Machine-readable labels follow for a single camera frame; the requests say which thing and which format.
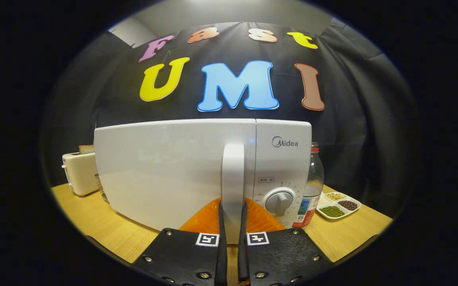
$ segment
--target bottle label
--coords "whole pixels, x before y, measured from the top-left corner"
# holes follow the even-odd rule
[[[303,228],[311,222],[312,216],[318,206],[319,198],[320,195],[316,197],[303,197],[300,210],[298,210],[298,215],[293,223],[293,228]]]

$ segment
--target orange pad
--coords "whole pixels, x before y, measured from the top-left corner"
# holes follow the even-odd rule
[[[285,227],[258,203],[247,197],[245,201],[247,203],[247,232],[274,232],[277,230],[285,230]],[[219,204],[220,197],[209,202],[181,226],[179,230],[219,234]]]
[[[247,202],[247,232],[275,232],[285,227],[258,203],[249,198]]]
[[[194,214],[179,230],[186,232],[203,232],[205,234],[220,234],[218,221],[218,206],[220,197],[214,199]]]

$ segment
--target wooden table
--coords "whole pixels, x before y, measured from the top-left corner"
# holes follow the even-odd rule
[[[74,194],[68,184],[52,191],[69,218],[80,232],[95,238],[122,259],[132,263],[155,239],[159,231],[116,213],[99,192],[85,197]],[[335,190],[325,186],[323,192]],[[386,215],[362,205],[355,213],[339,220],[328,220],[316,213],[304,228],[309,237],[335,262],[355,250],[371,236],[381,233],[391,223]],[[238,246],[227,248],[227,282],[238,281]]]

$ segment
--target plastic bottle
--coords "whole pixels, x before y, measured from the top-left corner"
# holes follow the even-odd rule
[[[312,142],[309,176],[307,177],[307,185],[305,186],[300,210],[298,210],[293,228],[307,226],[311,222],[312,216],[318,206],[319,198],[324,187],[324,168],[318,153],[319,147],[317,142]]]

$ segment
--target blue letter m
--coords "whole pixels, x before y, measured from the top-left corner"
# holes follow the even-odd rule
[[[216,63],[202,67],[206,73],[204,98],[198,105],[200,112],[216,112],[222,108],[222,101],[218,100],[218,89],[222,92],[225,101],[231,108],[240,102],[243,92],[248,87],[248,98],[243,105],[248,109],[275,109],[278,100],[273,97],[270,83],[270,69],[273,65],[264,60],[248,62],[238,77],[223,63]]]

